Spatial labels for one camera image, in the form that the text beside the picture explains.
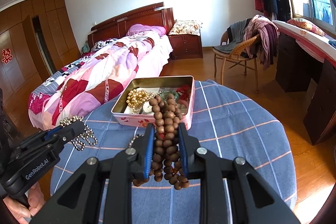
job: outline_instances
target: chair leg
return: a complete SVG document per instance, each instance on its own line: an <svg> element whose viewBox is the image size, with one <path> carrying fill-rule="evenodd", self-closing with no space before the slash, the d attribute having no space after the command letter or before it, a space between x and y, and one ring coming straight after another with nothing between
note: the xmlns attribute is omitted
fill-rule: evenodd
<svg viewBox="0 0 336 224"><path fill-rule="evenodd" d="M222 69L220 71L220 84L221 85L224 84L224 66L225 66L225 61L226 61L226 58L223 58Z"/></svg>
<svg viewBox="0 0 336 224"><path fill-rule="evenodd" d="M213 56L213 63L214 63L214 65L215 65L215 74L214 74L214 78L216 78L216 74L217 74L217 65L216 65L216 54L214 54L214 56Z"/></svg>
<svg viewBox="0 0 336 224"><path fill-rule="evenodd" d="M258 70L257 70L257 59L254 58L254 69L255 69L255 92L259 93L259 88L258 88Z"/></svg>
<svg viewBox="0 0 336 224"><path fill-rule="evenodd" d="M245 61L245 71L244 71L244 75L247 75L247 71L246 71L246 61Z"/></svg>

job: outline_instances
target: white watch face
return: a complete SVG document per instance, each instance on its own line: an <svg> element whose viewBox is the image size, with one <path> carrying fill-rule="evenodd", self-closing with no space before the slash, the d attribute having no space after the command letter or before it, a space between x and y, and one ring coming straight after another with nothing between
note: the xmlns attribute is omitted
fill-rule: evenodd
<svg viewBox="0 0 336 224"><path fill-rule="evenodd" d="M142 107L143 111L146 113L152 112L152 106L149 104L149 102L145 102Z"/></svg>

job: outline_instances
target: window frame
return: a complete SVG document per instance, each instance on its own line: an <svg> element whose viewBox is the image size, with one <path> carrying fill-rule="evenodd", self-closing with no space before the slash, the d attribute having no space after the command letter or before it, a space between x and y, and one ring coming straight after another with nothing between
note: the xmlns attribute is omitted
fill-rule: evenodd
<svg viewBox="0 0 336 224"><path fill-rule="evenodd" d="M311 17L306 17L302 15L295 14L295 9L294 9L294 2L291 0L291 6L292 6L292 13L294 18L305 18L307 20L312 21L314 24L316 24L318 27L323 29L327 34L336 36L336 8L332 0L330 0L330 6L332 10L332 17L333 17L333 25L330 25L322 20L319 20L314 17L314 2L313 0L309 0L309 9L310 9L310 16Z"/></svg>

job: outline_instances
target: desk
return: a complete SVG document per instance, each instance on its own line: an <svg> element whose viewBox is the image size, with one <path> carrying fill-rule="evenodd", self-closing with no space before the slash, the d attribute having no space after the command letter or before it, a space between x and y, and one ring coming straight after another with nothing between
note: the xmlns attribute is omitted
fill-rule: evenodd
<svg viewBox="0 0 336 224"><path fill-rule="evenodd" d="M280 26L279 30L276 81L285 92L307 91L311 79L318 83L303 119L311 143L315 145L332 136L336 130L335 61L330 55L325 56L324 63L318 61L299 46L296 34L292 35ZM323 56L327 53L323 50L319 54Z"/></svg>

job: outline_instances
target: pink tin box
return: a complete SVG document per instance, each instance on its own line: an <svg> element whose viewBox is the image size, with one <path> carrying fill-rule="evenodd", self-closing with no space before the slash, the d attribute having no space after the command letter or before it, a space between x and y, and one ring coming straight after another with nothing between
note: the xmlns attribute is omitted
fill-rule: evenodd
<svg viewBox="0 0 336 224"><path fill-rule="evenodd" d="M154 123L155 118L152 115L141 114L125 114L127 107L126 100L128 93L137 88L180 88L183 85L191 87L190 101L187 113L182 117L187 130L191 128L193 119L194 99L195 99L195 84L194 77L186 76L164 76L153 78L137 78L133 79L123 91L122 95L117 100L111 112L117 121L125 126L146 127L148 123Z"/></svg>

